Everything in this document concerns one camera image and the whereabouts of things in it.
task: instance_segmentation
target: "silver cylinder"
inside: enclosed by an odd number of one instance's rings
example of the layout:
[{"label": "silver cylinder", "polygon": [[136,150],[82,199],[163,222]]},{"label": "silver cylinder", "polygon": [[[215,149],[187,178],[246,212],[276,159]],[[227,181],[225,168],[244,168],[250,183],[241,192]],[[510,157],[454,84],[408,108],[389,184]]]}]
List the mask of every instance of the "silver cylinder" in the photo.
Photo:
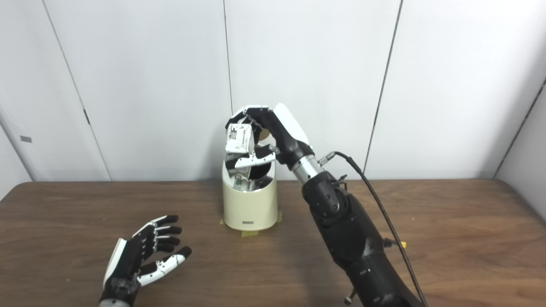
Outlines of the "silver cylinder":
[{"label": "silver cylinder", "polygon": [[304,184],[309,179],[323,172],[324,169],[318,164],[317,157],[314,155],[308,155],[298,160],[298,162],[292,168],[292,173],[296,178]]}]

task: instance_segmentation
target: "screw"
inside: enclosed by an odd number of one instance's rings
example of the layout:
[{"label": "screw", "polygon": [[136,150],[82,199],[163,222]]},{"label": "screw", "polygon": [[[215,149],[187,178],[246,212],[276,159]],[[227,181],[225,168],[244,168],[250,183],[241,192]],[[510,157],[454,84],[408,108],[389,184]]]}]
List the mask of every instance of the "screw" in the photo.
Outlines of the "screw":
[{"label": "screw", "polygon": [[345,298],[344,302],[345,302],[345,305],[349,306],[353,303],[353,297],[354,295],[356,294],[357,292],[352,289],[351,292],[349,293],[349,295]]}]

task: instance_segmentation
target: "brown tabletop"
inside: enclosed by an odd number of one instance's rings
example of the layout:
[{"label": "brown tabletop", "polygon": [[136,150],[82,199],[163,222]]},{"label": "brown tabletop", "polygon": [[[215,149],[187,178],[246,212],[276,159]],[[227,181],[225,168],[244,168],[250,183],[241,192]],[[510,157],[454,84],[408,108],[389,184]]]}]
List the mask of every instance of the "brown tabletop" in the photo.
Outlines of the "brown tabletop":
[{"label": "brown tabletop", "polygon": [[[430,306],[546,306],[546,227],[497,180],[373,181]],[[384,236],[363,183],[349,182]],[[255,237],[220,225],[218,182],[42,182],[0,202],[0,305],[97,306],[117,238],[178,214],[188,260],[135,306],[344,306],[350,292],[300,184],[280,182],[283,221]],[[411,286],[397,249],[387,254]],[[361,306],[355,299],[354,306]]]}]

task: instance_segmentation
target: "yellow tape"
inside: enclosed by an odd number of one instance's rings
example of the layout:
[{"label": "yellow tape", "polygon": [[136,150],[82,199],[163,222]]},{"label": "yellow tape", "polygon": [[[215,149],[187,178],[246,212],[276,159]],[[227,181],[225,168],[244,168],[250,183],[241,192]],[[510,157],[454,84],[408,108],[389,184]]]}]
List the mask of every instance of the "yellow tape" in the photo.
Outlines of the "yellow tape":
[{"label": "yellow tape", "polygon": [[258,235],[258,231],[243,231],[241,232],[241,237],[252,237],[253,235]]}]

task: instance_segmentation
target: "prosthetic hand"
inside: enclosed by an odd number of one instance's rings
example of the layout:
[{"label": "prosthetic hand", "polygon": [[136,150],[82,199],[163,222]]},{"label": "prosthetic hand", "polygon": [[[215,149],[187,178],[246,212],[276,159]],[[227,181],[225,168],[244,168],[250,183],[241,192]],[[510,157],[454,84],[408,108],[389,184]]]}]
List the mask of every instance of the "prosthetic hand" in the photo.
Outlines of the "prosthetic hand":
[{"label": "prosthetic hand", "polygon": [[257,166],[277,159],[303,184],[302,195],[334,262],[342,268],[365,307],[422,307],[400,279],[383,249],[383,239],[360,202],[323,165],[290,111],[250,105],[232,116],[231,123],[249,123],[254,135],[268,129],[276,146],[265,146],[226,162],[228,169]]},{"label": "prosthetic hand", "polygon": [[182,233],[182,228],[166,226],[178,221],[177,215],[165,215],[146,223],[132,238],[119,238],[104,275],[104,291],[99,307],[132,307],[138,290],[180,265],[192,253],[185,246],[162,260],[142,265],[154,252],[173,252],[180,239],[171,234]]}]

